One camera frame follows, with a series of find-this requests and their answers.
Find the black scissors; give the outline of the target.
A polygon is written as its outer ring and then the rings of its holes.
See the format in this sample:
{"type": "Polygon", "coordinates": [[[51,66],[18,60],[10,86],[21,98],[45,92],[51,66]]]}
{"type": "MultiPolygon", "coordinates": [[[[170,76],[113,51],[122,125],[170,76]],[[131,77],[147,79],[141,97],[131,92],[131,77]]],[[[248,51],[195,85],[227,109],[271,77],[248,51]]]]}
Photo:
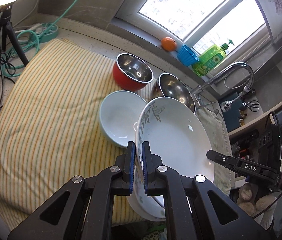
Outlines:
{"type": "Polygon", "coordinates": [[[259,111],[259,101],[258,100],[250,100],[248,102],[243,102],[243,106],[249,109],[252,112],[259,111]]]}

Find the white floral plate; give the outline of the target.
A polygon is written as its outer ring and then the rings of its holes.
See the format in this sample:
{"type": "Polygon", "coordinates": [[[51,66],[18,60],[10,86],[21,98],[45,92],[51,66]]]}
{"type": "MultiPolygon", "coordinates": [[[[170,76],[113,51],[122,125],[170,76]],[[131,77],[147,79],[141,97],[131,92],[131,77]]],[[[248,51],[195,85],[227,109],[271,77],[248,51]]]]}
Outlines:
{"type": "MultiPolygon", "coordinates": [[[[141,194],[146,195],[144,184],[143,184],[143,179],[138,174],[138,168],[136,166],[134,168],[133,193],[132,194],[136,194],[138,196],[140,196],[141,194]]],[[[157,196],[157,197],[151,197],[151,198],[153,198],[157,202],[157,204],[160,205],[164,209],[163,196],[157,196]]]]}

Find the orange fruit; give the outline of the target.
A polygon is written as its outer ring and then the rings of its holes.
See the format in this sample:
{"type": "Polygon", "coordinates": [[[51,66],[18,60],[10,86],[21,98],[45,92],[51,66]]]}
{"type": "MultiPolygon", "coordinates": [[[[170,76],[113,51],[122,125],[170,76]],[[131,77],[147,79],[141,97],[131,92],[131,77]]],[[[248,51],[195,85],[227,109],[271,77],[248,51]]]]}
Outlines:
{"type": "Polygon", "coordinates": [[[177,43],[176,41],[171,38],[171,37],[164,37],[161,40],[161,47],[165,50],[165,51],[175,51],[177,49],[177,43]]]}

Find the yellow striped cloth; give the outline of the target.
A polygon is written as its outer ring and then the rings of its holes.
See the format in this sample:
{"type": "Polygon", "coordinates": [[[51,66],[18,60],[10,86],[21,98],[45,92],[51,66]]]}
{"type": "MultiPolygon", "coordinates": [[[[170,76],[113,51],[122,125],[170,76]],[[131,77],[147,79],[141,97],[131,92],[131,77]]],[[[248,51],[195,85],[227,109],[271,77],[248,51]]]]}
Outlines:
{"type": "MultiPolygon", "coordinates": [[[[0,217],[10,230],[71,178],[96,176],[124,153],[99,125],[102,101],[120,90],[113,65],[73,41],[53,39],[15,83],[0,113],[0,217]]],[[[194,114],[212,150],[231,155],[223,120],[207,109],[194,114]]],[[[230,194],[234,173],[213,164],[213,183],[230,194]]],[[[144,220],[127,197],[114,199],[114,225],[144,220]]]]}

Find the brown round stones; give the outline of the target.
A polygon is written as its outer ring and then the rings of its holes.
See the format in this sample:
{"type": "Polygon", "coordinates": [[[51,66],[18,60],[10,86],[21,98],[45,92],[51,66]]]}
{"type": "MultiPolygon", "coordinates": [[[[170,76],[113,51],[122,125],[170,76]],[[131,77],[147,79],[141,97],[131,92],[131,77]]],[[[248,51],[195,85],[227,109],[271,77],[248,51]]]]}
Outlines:
{"type": "Polygon", "coordinates": [[[259,187],[253,183],[245,183],[239,188],[237,205],[250,217],[258,215],[276,200],[272,194],[257,198],[258,189],[259,187]]]}

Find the white bowl, teal rim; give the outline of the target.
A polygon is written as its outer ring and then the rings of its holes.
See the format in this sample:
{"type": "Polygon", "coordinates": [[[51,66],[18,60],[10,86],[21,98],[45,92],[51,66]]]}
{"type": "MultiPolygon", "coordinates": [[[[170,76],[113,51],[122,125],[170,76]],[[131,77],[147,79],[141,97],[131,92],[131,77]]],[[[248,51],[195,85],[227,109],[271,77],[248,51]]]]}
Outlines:
{"type": "Polygon", "coordinates": [[[99,125],[102,134],[112,144],[126,148],[134,140],[139,116],[146,101],[126,90],[108,94],[99,109],[99,125]]]}

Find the green dish soap bottle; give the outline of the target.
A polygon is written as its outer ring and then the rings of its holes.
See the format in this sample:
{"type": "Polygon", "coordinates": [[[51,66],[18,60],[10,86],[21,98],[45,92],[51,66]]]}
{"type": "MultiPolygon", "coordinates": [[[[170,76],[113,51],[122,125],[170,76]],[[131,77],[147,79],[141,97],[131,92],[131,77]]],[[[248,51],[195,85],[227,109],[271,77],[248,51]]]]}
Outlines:
{"type": "Polygon", "coordinates": [[[229,40],[227,43],[223,43],[221,46],[214,44],[205,50],[198,57],[199,62],[191,65],[194,73],[199,77],[203,77],[209,73],[225,59],[227,56],[226,50],[229,48],[230,44],[234,45],[232,40],[229,40]]]}

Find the blue silicone cup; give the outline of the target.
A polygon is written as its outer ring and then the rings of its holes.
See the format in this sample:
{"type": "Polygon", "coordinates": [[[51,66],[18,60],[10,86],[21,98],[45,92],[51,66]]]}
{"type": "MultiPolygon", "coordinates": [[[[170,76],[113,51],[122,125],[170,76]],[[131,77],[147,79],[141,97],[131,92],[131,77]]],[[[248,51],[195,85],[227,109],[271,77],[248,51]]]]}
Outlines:
{"type": "Polygon", "coordinates": [[[185,44],[181,46],[177,54],[177,58],[186,67],[199,62],[199,58],[195,51],[193,51],[189,46],[186,46],[185,44]]]}

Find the red steel bowl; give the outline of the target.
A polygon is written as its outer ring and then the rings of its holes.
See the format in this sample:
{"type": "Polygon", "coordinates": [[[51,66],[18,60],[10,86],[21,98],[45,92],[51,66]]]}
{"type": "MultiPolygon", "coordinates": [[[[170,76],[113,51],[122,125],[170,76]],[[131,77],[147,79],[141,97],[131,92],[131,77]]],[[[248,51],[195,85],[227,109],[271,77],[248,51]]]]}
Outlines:
{"type": "Polygon", "coordinates": [[[119,87],[132,92],[141,90],[154,78],[148,64],[129,53],[121,53],[116,57],[112,75],[119,87]]]}

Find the stainless steel bowl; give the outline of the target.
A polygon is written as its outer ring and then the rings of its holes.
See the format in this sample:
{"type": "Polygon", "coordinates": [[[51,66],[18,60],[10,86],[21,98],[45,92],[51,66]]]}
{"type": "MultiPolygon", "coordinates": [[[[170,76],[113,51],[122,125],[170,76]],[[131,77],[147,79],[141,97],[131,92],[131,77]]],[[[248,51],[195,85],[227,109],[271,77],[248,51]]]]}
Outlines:
{"type": "Polygon", "coordinates": [[[170,97],[186,105],[193,113],[196,111],[194,99],[185,84],[176,76],[162,73],[152,87],[151,99],[170,97]]]}

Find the black tripod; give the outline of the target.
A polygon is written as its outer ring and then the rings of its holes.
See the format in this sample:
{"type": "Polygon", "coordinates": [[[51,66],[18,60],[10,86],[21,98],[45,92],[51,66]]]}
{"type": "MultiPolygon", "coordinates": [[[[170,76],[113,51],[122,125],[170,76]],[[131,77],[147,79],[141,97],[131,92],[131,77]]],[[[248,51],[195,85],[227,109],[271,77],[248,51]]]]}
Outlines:
{"type": "Polygon", "coordinates": [[[14,29],[12,27],[11,23],[11,15],[12,15],[12,3],[1,5],[0,6],[0,33],[2,33],[2,46],[1,50],[3,52],[6,51],[6,39],[9,38],[12,47],[14,48],[16,54],[19,56],[21,62],[26,66],[29,63],[29,60],[25,56],[25,53],[23,52],[23,49],[20,46],[20,43],[18,42],[17,36],[14,32],[14,29]]]}

